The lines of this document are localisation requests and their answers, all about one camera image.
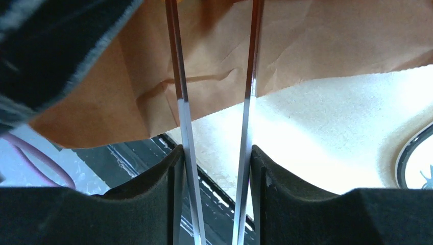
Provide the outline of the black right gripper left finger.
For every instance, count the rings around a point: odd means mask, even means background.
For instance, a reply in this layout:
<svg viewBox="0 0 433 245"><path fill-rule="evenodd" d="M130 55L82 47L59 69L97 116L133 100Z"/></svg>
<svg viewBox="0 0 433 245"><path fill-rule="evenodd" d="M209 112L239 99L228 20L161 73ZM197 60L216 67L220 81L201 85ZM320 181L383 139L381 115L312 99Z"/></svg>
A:
<svg viewBox="0 0 433 245"><path fill-rule="evenodd" d="M184 151L103 195L1 188L1 244L178 244Z"/></svg>

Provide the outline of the red paper bag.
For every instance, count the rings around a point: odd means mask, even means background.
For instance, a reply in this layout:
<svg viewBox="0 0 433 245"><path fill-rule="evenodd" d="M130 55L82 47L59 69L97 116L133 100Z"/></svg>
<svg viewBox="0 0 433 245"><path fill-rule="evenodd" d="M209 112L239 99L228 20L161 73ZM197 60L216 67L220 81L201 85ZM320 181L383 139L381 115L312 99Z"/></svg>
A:
<svg viewBox="0 0 433 245"><path fill-rule="evenodd" d="M191 117L243 100L251 1L179 1ZM432 63L432 1L266 1L257 89ZM30 121L65 148L147 139L179 124L163 1L145 1L82 82Z"/></svg>

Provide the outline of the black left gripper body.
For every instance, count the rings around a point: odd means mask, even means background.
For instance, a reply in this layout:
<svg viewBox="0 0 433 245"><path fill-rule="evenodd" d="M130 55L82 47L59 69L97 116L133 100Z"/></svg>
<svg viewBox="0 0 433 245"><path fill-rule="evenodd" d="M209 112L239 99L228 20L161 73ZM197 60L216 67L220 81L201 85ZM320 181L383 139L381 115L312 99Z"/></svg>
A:
<svg viewBox="0 0 433 245"><path fill-rule="evenodd" d="M1 133L83 80L141 1L1 1Z"/></svg>

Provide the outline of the strawberry print white tray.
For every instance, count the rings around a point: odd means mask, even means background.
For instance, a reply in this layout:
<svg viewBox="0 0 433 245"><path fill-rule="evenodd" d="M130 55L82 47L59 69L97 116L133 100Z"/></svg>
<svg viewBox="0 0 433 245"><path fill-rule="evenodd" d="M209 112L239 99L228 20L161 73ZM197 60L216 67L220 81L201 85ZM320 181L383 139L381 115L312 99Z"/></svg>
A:
<svg viewBox="0 0 433 245"><path fill-rule="evenodd" d="M399 188L432 190L432 123L403 146L396 160L395 177Z"/></svg>

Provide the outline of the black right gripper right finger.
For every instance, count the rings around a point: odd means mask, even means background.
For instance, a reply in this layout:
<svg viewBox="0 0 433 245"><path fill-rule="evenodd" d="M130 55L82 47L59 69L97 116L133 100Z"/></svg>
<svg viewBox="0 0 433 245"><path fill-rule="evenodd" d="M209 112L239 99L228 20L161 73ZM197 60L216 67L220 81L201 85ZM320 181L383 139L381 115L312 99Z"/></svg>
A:
<svg viewBox="0 0 433 245"><path fill-rule="evenodd" d="M251 159L258 244L432 244L432 191L357 188L338 195L275 163Z"/></svg>

